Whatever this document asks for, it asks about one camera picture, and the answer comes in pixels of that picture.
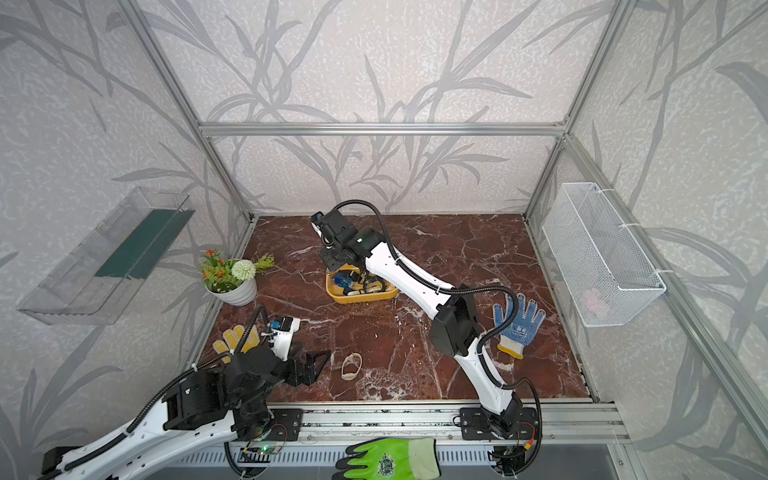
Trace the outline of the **blue translucent watch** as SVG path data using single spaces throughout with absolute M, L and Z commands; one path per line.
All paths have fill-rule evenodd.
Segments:
M 350 295 L 363 289 L 361 276 L 356 271 L 340 270 L 333 276 L 334 285 L 342 290 L 343 295 Z

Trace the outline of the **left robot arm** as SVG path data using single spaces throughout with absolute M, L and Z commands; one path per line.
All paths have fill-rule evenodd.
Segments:
M 300 325 L 257 306 L 245 325 L 224 335 L 213 359 L 169 381 L 126 425 L 82 447 L 49 450 L 42 478 L 139 477 L 210 444 L 270 436 L 275 427 L 295 440 L 297 423 L 277 417 L 268 397 L 280 385 L 313 385 L 331 356 L 293 346 Z

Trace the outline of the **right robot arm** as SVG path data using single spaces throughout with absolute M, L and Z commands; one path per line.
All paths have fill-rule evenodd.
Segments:
M 329 271 L 355 266 L 387 281 L 424 311 L 431 320 L 432 344 L 454 359 L 470 380 L 490 432 L 502 439 L 513 437 L 523 411 L 516 389 L 526 384 L 534 391 L 535 386 L 526 378 L 507 384 L 487 345 L 519 316 L 521 304 L 515 292 L 500 284 L 454 287 L 428 274 L 397 250 L 383 216 L 368 201 L 343 201 L 326 213 L 313 214 L 311 223 L 322 241 L 319 255 Z M 505 295 L 507 309 L 501 324 L 484 331 L 474 296 L 492 292 Z

